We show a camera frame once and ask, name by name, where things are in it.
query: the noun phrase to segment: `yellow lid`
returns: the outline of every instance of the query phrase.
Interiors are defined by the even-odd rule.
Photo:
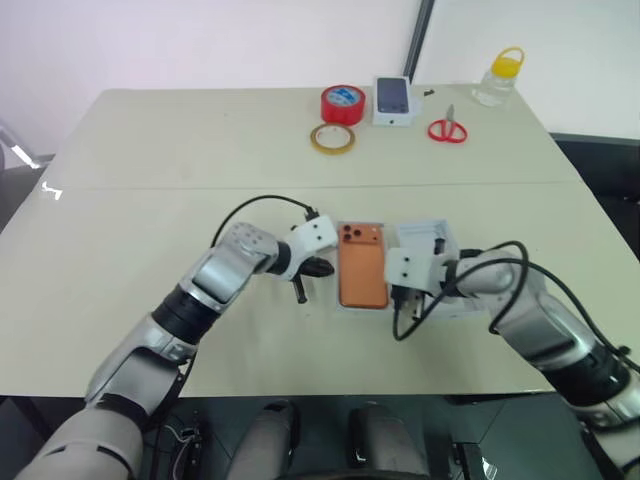
[[[506,57],[509,52],[520,52],[520,60]],[[524,62],[524,51],[520,47],[509,47],[501,51],[491,65],[491,71],[498,77],[515,77]]]

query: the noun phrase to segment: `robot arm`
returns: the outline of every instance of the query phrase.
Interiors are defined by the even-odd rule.
[[[331,220],[319,216],[282,241],[246,223],[233,225],[173,291],[146,315],[94,374],[86,408],[65,422],[19,480],[135,478],[141,429],[183,384],[180,368],[254,274],[292,280],[317,252],[335,247]]]
[[[495,318],[520,279],[521,265],[507,263],[513,260],[501,250],[458,259],[447,253],[391,249],[385,273],[394,288],[437,296],[447,282],[469,272],[452,295],[479,299]],[[470,271],[487,261],[505,263]],[[495,330],[555,387],[617,468],[625,473],[638,468],[640,375],[547,292],[538,270],[529,270],[517,301]],[[635,478],[634,473],[627,475]]]

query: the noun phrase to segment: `tape roll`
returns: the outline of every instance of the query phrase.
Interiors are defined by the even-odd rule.
[[[364,115],[366,96],[351,85],[334,85],[322,92],[322,119],[327,123],[355,125]]]
[[[349,127],[338,123],[323,123],[311,130],[311,144],[328,155],[346,153],[353,148],[356,135]]]

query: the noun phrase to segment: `white wall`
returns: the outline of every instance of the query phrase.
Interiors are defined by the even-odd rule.
[[[477,82],[503,48],[552,132],[640,138],[639,0],[435,0],[415,82]]]
[[[0,119],[53,153],[107,88],[370,84],[419,0],[0,0]]]

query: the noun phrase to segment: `white table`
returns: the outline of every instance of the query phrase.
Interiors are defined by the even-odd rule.
[[[442,96],[456,97],[457,88],[436,90]],[[250,91],[246,95],[260,99],[286,92],[290,91]],[[319,91],[294,90],[293,94],[300,108],[305,108],[317,99]],[[191,95],[202,96],[202,104],[179,101]],[[167,113],[171,110],[167,105],[173,105],[176,115],[182,112],[186,122],[185,110],[195,105],[204,109],[204,100],[215,95],[242,98],[238,92],[107,94],[45,174],[49,186],[63,185],[60,199],[34,191],[0,235],[0,319],[6,340],[0,361],[6,366],[19,362],[16,368],[3,369],[0,393],[81,396],[98,363],[171,290],[206,248],[226,213],[241,201],[267,192],[299,198],[336,221],[362,218],[396,223],[444,217],[465,247],[522,240],[534,261],[569,284],[611,340],[628,344],[638,358],[640,325],[633,319],[640,265],[519,98],[514,99],[516,110],[503,113],[511,121],[501,123],[510,125],[514,135],[528,146],[522,148],[526,158],[540,158],[538,170],[505,150],[495,149],[492,156],[482,157],[470,141],[462,146],[467,149],[462,155],[456,146],[434,146],[422,137],[391,162],[386,154],[376,156],[395,141],[390,132],[407,139],[411,138],[407,132],[416,136],[422,132],[417,127],[390,130],[367,125],[358,126],[359,144],[342,157],[329,160],[309,145],[303,152],[300,143],[295,156],[274,157],[276,166],[270,169],[269,162],[259,163],[247,153],[244,142],[231,152],[235,162],[219,165],[217,176],[213,174],[215,156],[205,160],[201,155],[190,167],[198,175],[176,177],[173,186],[169,185],[171,173],[178,167],[172,164],[172,155],[160,155],[162,150],[153,147],[152,161],[143,155],[145,146],[137,145],[133,137],[112,163],[102,157],[98,145],[104,144],[98,139],[96,125],[107,128],[118,124],[114,128],[118,131],[127,130],[124,124],[133,128],[126,115],[116,121],[117,116],[105,113],[109,121],[101,120],[100,111],[114,110],[111,103],[122,108],[128,98],[142,115],[141,105],[152,97],[153,102],[166,104]],[[445,105],[451,100],[447,97],[438,102]],[[488,128],[487,122],[480,125],[480,110],[470,101],[466,104],[456,97],[458,104],[460,121],[472,135]],[[258,102],[256,115],[262,108]],[[476,113],[465,119],[463,111]],[[154,112],[149,106],[148,117]],[[498,115],[493,110],[487,112]],[[235,138],[248,137],[255,129],[253,117],[245,114],[249,126],[243,127],[238,120]],[[299,121],[312,123],[304,115]],[[426,114],[419,119],[419,123],[427,122]],[[280,132],[277,123],[262,128],[273,131],[276,138]],[[172,131],[167,123],[156,137],[166,139]],[[214,140],[207,142],[215,145]],[[221,142],[225,149],[231,149],[227,140]],[[360,149],[366,149],[371,157],[362,157]],[[423,149],[424,155],[417,149]],[[533,150],[542,153],[536,155]],[[85,152],[84,163],[81,151]],[[448,156],[449,163],[439,162],[438,155]],[[413,162],[420,158],[424,163],[416,166]],[[315,160],[322,166],[314,166]],[[365,160],[370,168],[360,169],[355,176],[349,162]],[[325,184],[332,181],[329,161],[333,162],[335,185]],[[456,161],[471,170],[452,166]],[[286,171],[285,165],[301,162],[310,166]],[[471,168],[484,162],[487,170],[501,175],[499,181],[491,182],[483,169]],[[140,164],[149,169],[148,177],[142,175]],[[133,176],[127,175],[127,165]],[[414,165],[411,175],[405,171],[408,165]],[[282,172],[284,176],[273,176],[282,183],[278,188],[257,188],[258,177],[250,173],[251,167]],[[247,172],[245,188],[240,175],[243,170]],[[310,170],[317,175],[309,175]],[[537,172],[535,180],[527,180],[523,171]],[[211,177],[201,178],[206,172]],[[295,178],[301,185],[286,184]],[[409,186],[400,186],[402,181]],[[262,202],[247,208],[238,219],[284,234],[302,221],[302,215],[294,206]],[[551,388],[501,338],[487,333],[489,319],[484,314],[436,320],[423,325],[409,340],[397,343],[387,316],[337,311],[335,279],[317,279],[307,285],[310,301],[297,305],[289,284],[267,277],[253,279],[203,339],[183,394],[504,393]]]

